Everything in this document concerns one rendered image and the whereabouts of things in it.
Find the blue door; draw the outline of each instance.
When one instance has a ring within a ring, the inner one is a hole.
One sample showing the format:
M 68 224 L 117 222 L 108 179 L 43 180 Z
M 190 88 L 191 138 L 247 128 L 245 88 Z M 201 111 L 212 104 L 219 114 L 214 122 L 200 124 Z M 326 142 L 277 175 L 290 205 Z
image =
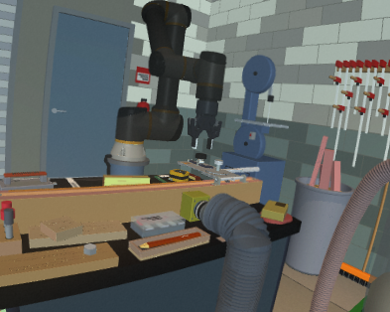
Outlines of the blue door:
M 49 177 L 106 174 L 129 29 L 59 13 L 47 141 Z

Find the red sign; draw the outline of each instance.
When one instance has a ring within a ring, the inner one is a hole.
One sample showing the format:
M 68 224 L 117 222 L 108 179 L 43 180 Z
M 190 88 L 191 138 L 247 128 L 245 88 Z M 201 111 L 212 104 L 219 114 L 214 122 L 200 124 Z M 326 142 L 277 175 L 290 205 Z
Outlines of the red sign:
M 137 67 L 137 73 L 135 74 L 135 82 L 150 84 L 150 71 L 149 69 Z

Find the workbench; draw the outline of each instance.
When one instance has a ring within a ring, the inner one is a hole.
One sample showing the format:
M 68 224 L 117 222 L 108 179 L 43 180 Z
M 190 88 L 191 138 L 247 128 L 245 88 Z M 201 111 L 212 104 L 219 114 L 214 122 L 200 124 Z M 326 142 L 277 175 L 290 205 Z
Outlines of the workbench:
M 102 178 L 87 179 L 82 184 L 94 185 Z M 251 207 L 260 213 L 263 205 Z M 118 267 L 0 287 L 0 308 L 20 307 L 22 312 L 214 311 L 226 242 L 218 240 L 217 234 L 208 231 L 201 222 L 187 222 L 186 229 L 198 227 L 209 233 L 210 243 L 139 261 L 128 250 L 128 242 L 140 237 L 130 229 L 129 223 L 123 226 L 128 239 L 108 242 L 119 256 Z M 273 243 L 260 312 L 273 309 L 290 236 L 298 233 L 300 226 L 301 221 L 297 219 L 287 225 L 268 225 Z M 30 249 L 28 235 L 22 234 L 23 253 L 57 248 L 63 246 Z

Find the gray corrugated hose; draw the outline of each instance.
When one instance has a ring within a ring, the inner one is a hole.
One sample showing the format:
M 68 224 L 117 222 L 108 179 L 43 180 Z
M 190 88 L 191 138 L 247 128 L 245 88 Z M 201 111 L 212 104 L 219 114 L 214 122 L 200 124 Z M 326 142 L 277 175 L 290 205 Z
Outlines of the gray corrugated hose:
M 255 312 L 271 253 L 261 216 L 227 194 L 214 196 L 196 215 L 227 243 L 215 311 Z
M 335 280 L 354 232 L 376 193 L 389 181 L 390 159 L 370 170 L 357 186 L 329 243 L 310 312 L 327 311 Z

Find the broom handle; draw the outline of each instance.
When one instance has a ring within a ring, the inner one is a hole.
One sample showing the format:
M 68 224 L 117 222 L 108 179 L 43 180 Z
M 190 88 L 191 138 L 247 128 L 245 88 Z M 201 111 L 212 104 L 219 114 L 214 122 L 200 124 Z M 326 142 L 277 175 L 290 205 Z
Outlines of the broom handle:
M 366 266 L 367 266 L 367 263 L 369 262 L 370 253 L 372 252 L 374 239 L 376 238 L 377 229 L 379 228 L 379 224 L 380 224 L 380 218 L 382 217 L 382 213 L 383 213 L 383 207 L 385 206 L 386 194 L 387 194 L 388 188 L 389 188 L 389 182 L 386 183 L 385 189 L 383 191 L 382 202 L 380 203 L 379 215 L 377 216 L 376 225 L 374 226 L 373 236 L 372 236 L 372 239 L 370 241 L 369 250 L 367 251 L 366 259 L 364 260 L 364 264 L 363 264 L 363 269 L 362 269 L 363 272 L 366 271 Z

